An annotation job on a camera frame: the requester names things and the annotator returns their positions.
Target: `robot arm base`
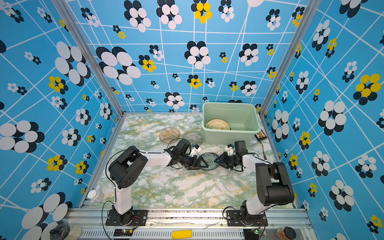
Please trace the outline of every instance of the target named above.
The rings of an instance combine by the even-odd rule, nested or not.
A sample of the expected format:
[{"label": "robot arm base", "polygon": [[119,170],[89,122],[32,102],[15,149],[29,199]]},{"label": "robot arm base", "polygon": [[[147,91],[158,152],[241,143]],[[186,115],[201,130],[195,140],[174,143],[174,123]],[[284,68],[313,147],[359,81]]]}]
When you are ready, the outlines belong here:
[{"label": "robot arm base", "polygon": [[106,226],[145,226],[147,222],[147,210],[134,210],[133,207],[124,214],[119,214],[115,207],[107,213]]},{"label": "robot arm base", "polygon": [[268,221],[265,216],[265,212],[259,214],[249,214],[246,201],[243,202],[243,205],[240,207],[240,212],[238,210],[227,210],[227,224],[228,226],[237,226],[237,227],[263,227],[268,226]]}]

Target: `black cable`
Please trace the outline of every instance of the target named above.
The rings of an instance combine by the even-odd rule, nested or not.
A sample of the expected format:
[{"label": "black cable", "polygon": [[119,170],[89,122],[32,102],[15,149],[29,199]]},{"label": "black cable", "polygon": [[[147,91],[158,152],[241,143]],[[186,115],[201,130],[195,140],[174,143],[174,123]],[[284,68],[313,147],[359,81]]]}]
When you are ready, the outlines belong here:
[{"label": "black cable", "polygon": [[239,210],[237,210],[236,208],[234,208],[234,207],[232,207],[232,206],[225,207],[225,208],[223,209],[223,212],[222,212],[222,215],[223,215],[223,218],[224,218],[224,219],[227,219],[227,218],[224,216],[224,212],[225,212],[226,209],[228,209],[228,208],[230,208],[230,207],[233,208],[235,211],[240,212]]},{"label": "black cable", "polygon": [[264,234],[264,231],[265,231],[265,227],[266,227],[266,226],[264,226],[263,232],[262,232],[261,236],[259,237],[259,239],[262,238],[262,236],[263,236],[263,234]]},{"label": "black cable", "polygon": [[109,240],[112,240],[112,239],[108,236],[107,231],[106,231],[105,228],[104,228],[104,222],[103,222],[103,210],[104,210],[104,206],[105,206],[105,204],[106,204],[107,202],[110,202],[110,203],[113,204],[113,202],[111,202],[111,201],[106,201],[106,202],[103,204],[103,207],[102,207],[102,209],[101,209],[101,224],[103,225],[103,229],[104,229],[105,235],[107,235],[107,237],[109,238]]},{"label": "black cable", "polygon": [[241,171],[234,169],[236,172],[244,172],[243,166],[241,166]]},{"label": "black cable", "polygon": [[265,152],[264,152],[264,145],[263,143],[260,141],[260,144],[262,145],[262,148],[263,148],[263,155],[264,155],[264,159],[266,160],[266,155],[265,155]]},{"label": "black cable", "polygon": [[172,168],[174,168],[174,169],[182,169],[184,166],[179,167],[179,168],[175,168],[175,167],[173,167],[173,166],[170,166],[170,167],[172,167]]},{"label": "black cable", "polygon": [[142,152],[142,151],[139,151],[141,153],[161,153],[161,152]]},{"label": "black cable", "polygon": [[185,139],[185,138],[175,138],[175,139],[172,139],[171,141],[169,141],[169,143],[168,143],[168,145],[167,145],[167,148],[166,149],[164,149],[164,152],[166,152],[166,150],[170,150],[170,148],[168,148],[169,147],[169,144],[173,141],[173,140],[177,140],[177,139],[184,139],[184,140],[186,140],[187,142],[189,142],[189,153],[188,153],[188,155],[192,152],[192,147],[191,147],[191,143],[190,143],[190,141],[188,141],[187,139]]},{"label": "black cable", "polygon": [[108,166],[109,161],[110,161],[116,154],[118,154],[119,152],[123,152],[123,151],[125,151],[125,150],[126,150],[126,149],[121,150],[121,151],[118,151],[117,153],[113,154],[112,157],[109,158],[107,164],[105,165],[105,176],[108,178],[109,181],[112,182],[113,186],[115,186],[115,184],[113,183],[113,181],[112,181],[112,180],[108,177],[108,175],[107,175],[107,166]]},{"label": "black cable", "polygon": [[135,230],[140,224],[140,218],[138,216],[134,216],[134,218],[135,218],[135,220],[136,220],[136,218],[138,218],[139,220],[137,221],[137,226],[136,226],[136,223],[133,225],[132,231]]}]

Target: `marble table surface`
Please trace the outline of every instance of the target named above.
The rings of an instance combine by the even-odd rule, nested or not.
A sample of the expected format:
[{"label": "marble table surface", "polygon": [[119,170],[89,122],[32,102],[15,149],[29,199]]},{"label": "marble table surface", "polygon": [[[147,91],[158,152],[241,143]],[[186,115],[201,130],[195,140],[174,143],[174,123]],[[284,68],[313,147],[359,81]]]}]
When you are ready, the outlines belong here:
[{"label": "marble table surface", "polygon": [[[162,152],[167,147],[167,144],[159,140],[159,134],[164,128],[179,129],[180,137],[189,130],[203,135],[201,120],[202,114],[128,114],[111,155],[134,145],[139,149],[141,147],[140,150],[143,151]],[[269,141],[263,140],[263,145],[268,161],[276,162]],[[203,142],[200,147],[202,150],[198,156],[205,152],[221,155],[225,146]],[[255,138],[247,144],[247,149],[248,152],[263,156],[262,145]],[[105,195],[104,201],[92,202],[88,207],[101,208],[106,200],[114,202],[113,185],[104,171],[96,190]],[[256,176],[249,169],[236,172],[219,166],[214,170],[204,171],[154,166],[146,167],[140,173],[132,185],[131,200],[134,208],[239,208],[244,200],[250,199],[256,193]],[[292,204],[276,207],[293,208]]]}]

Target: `green plastic bin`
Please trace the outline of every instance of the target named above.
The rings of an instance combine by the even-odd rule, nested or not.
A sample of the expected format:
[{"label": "green plastic bin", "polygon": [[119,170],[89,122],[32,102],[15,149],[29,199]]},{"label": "green plastic bin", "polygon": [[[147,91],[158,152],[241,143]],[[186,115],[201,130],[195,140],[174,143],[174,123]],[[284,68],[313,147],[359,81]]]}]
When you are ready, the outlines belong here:
[{"label": "green plastic bin", "polygon": [[[248,144],[260,132],[256,108],[248,103],[204,103],[201,127],[204,142],[208,144],[233,144],[245,141]],[[208,129],[206,124],[212,119],[226,121],[231,130]]]}]

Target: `floral pattern wall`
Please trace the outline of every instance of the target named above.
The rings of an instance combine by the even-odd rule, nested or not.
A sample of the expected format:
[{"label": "floral pattern wall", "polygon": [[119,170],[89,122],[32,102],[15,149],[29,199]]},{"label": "floral pattern wall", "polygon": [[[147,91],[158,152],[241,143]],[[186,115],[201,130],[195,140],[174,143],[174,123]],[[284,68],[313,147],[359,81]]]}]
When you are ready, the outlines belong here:
[{"label": "floral pattern wall", "polygon": [[51,1],[0,0],[0,239],[49,239],[118,115]]},{"label": "floral pattern wall", "polygon": [[66,1],[127,112],[260,105],[308,0]]},{"label": "floral pattern wall", "polygon": [[264,115],[318,239],[384,239],[383,14],[321,1]]}]

